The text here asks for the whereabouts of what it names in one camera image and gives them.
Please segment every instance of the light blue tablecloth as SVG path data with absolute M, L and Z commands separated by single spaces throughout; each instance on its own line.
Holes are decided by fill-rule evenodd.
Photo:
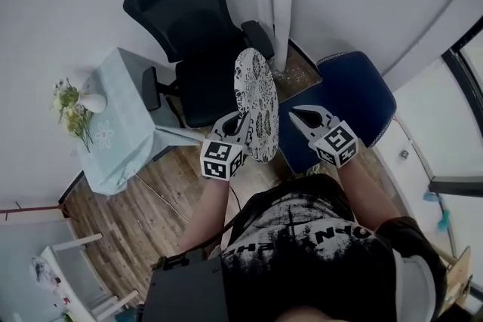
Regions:
M 156 125 L 179 127 L 161 95 L 162 107 L 149 113 L 141 98 L 145 69 L 159 66 L 123 49 L 115 49 L 85 83 L 91 93 L 102 94 L 107 107 L 93 114 L 89 151 L 78 141 L 77 152 L 89 186 L 94 192 L 114 195 L 154 155 L 168 146 L 196 145 L 197 140 L 156 130 Z

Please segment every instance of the wooden floor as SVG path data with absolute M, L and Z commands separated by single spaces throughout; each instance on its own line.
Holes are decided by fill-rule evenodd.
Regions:
M 287 69 L 283 76 L 275 77 L 279 102 L 319 80 L 315 70 L 289 49 Z M 148 163 L 131 179 L 126 191 L 114 196 L 93 193 L 83 178 L 66 199 L 72 225 L 80 238 L 103 234 L 103 239 L 87 245 L 87 254 L 95 269 L 118 297 L 137 289 L 140 295 L 133 305 L 146 298 L 151 264 L 160 256 L 175 254 L 186 220 L 202 193 L 205 180 L 199 166 L 199 152 L 199 146 L 172 150 L 157 162 Z M 358 157 L 402 209 L 374 153 L 362 146 Z M 322 172 L 334 176 L 333 170 L 322 167 Z M 243 206 L 255 193 L 294 177 L 280 154 L 268 164 L 258 164 L 248 158 L 230 180 L 232 192 L 226 221 L 238 212 L 234 193 Z M 222 245 L 228 237 L 225 235 Z

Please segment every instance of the shirt sleeve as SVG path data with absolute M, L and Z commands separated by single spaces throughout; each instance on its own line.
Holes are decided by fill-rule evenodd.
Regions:
M 416 220 L 410 217 L 399 217 L 388 220 L 378 228 L 376 234 L 384 237 L 402 258 L 420 256 L 431 270 L 435 284 L 436 306 L 433 315 L 435 320 L 446 295 L 446 268 L 439 255 L 424 237 Z

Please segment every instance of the patterned plate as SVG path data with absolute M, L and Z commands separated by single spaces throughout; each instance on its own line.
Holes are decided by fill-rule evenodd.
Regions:
M 251 113 L 248 153 L 269 162 L 278 148 L 278 100 L 272 72 L 254 48 L 243 50 L 235 62 L 235 95 L 240 113 Z

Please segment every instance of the black t-shirt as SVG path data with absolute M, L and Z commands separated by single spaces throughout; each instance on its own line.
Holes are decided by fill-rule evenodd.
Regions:
M 285 195 L 238 221 L 223 252 L 230 321 L 275 320 L 301 305 L 348 321 L 437 317 L 445 267 L 412 218 L 371 232 L 355 222 L 342 189 L 325 175 L 254 200 L 277 192 Z

